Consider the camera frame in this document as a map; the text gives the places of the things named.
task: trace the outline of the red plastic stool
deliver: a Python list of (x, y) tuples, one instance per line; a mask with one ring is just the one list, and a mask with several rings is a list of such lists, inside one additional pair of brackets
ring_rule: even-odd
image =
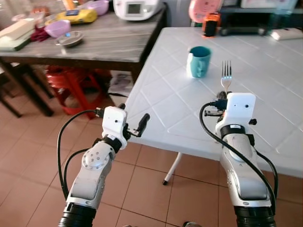
[[(48, 66), (46, 71), (47, 81), (53, 88), (56, 98), (59, 100), (62, 109), (68, 114), (77, 114), (83, 110), (95, 109), (103, 99), (103, 91), (92, 73), (86, 69), (68, 68), (59, 66)], [(96, 88), (99, 95), (91, 103), (86, 99), (83, 88)], [(68, 107), (65, 100), (73, 95), (80, 104), (80, 107)], [(94, 113), (87, 113), (92, 119)]]

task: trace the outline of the pink bowl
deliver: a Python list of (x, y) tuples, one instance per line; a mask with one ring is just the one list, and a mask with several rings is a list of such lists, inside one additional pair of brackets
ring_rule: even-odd
[(88, 9), (94, 9), (97, 11), (98, 16), (101, 16), (103, 14), (106, 14), (108, 11), (108, 0), (99, 0), (99, 1), (93, 1), (88, 4)]
[(71, 23), (69, 20), (58, 20), (46, 26), (44, 30), (54, 38), (58, 38), (71, 30)]

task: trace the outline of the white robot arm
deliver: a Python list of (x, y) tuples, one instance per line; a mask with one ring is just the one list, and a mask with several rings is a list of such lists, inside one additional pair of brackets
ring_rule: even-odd
[[(275, 227), (276, 198), (268, 181), (260, 177), (264, 176), (257, 165), (257, 152), (252, 148), (253, 135), (247, 134), (249, 124), (257, 123), (252, 119), (255, 100), (251, 93), (229, 93), (227, 99), (204, 105), (200, 121), (205, 131), (223, 145), (220, 163), (227, 174), (238, 227)], [(208, 105), (216, 106), (218, 111), (203, 113)], [(203, 114), (222, 115), (215, 127), (216, 135), (205, 126)]]
[(59, 227), (91, 227), (104, 190), (105, 178), (116, 153), (124, 149), (131, 135), (140, 137), (150, 116), (145, 114), (138, 128), (131, 130), (126, 123), (127, 112), (119, 107), (106, 107), (103, 132), (99, 142), (88, 149), (66, 199), (66, 207)]

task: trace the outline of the white plastic table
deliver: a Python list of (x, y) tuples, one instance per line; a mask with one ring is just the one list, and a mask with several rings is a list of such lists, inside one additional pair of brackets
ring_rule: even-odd
[[(202, 79), (186, 75), (188, 49), (206, 46), (211, 64)], [(201, 28), (162, 30), (126, 102), (128, 123), (135, 127), (144, 113), (147, 128), (133, 142), (219, 160), (221, 146), (202, 129), (198, 112), (221, 87), (222, 61), (232, 61), (229, 91), (256, 95), (251, 126), (256, 149), (279, 173), (303, 177), (303, 40), (275, 41), (258, 35), (203, 39)], [(214, 130), (216, 118), (205, 118)], [(263, 160), (259, 167), (270, 170)]]

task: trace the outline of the textured table surface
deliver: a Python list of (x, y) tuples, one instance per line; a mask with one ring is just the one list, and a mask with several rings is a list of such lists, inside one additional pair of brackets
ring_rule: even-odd
[[(187, 50), (212, 50), (202, 79), (186, 76)], [(221, 91), (221, 63), (232, 61), (233, 92), (256, 95), (251, 127), (256, 149), (279, 173), (303, 177), (303, 41), (274, 41), (261, 36), (202, 39), (200, 28), (162, 30), (127, 100), (128, 122), (135, 127), (144, 113), (151, 119), (134, 142), (219, 160), (221, 147), (200, 126), (198, 112)], [(206, 117), (210, 129), (216, 118)], [(258, 160), (262, 169), (269, 167)]]
[(72, 25), (72, 31), (84, 34), (84, 43), (66, 49), (66, 53), (54, 44), (54, 38), (48, 38), (41, 43), (30, 43), (17, 52), (0, 52), (0, 56), (139, 62), (164, 11), (139, 22), (124, 21), (109, 12), (91, 24)]

